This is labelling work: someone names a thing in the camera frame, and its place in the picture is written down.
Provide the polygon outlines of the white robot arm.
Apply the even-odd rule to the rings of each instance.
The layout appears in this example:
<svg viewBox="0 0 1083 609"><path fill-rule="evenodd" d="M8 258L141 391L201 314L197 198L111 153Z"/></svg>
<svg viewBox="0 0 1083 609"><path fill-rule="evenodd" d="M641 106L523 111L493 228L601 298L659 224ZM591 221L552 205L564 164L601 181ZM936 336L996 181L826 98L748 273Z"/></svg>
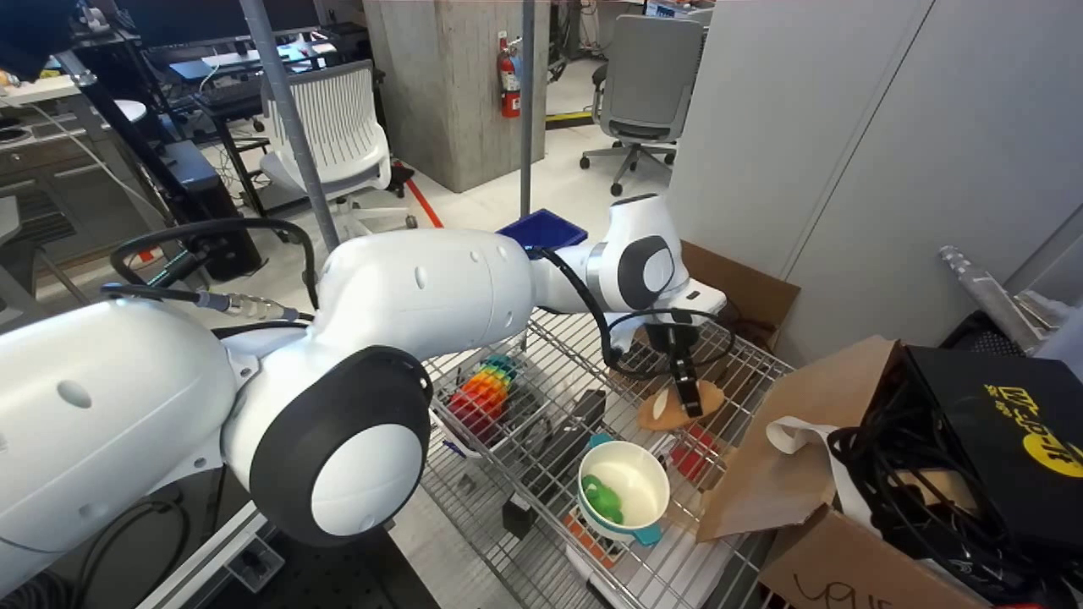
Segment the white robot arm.
<svg viewBox="0 0 1083 609"><path fill-rule="evenodd" d="M152 490L226 468L288 538L341 546L414 496L430 449L425 363L519 336L530 314L632 330L716 314L659 192L610 229L536 208L501 229L353 238L311 277L316 309L214 330L175 294L111 298L0 336L0 593L91 541Z"/></svg>

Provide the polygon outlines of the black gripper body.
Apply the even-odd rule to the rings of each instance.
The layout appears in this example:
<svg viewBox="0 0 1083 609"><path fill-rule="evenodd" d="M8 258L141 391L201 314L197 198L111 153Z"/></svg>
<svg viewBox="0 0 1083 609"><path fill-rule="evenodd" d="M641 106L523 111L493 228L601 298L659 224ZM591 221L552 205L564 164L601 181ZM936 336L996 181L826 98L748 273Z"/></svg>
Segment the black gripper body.
<svg viewBox="0 0 1083 609"><path fill-rule="evenodd" d="M648 324L651 347L667 357L669 370L686 371L694 366L698 328L678 322Z"/></svg>

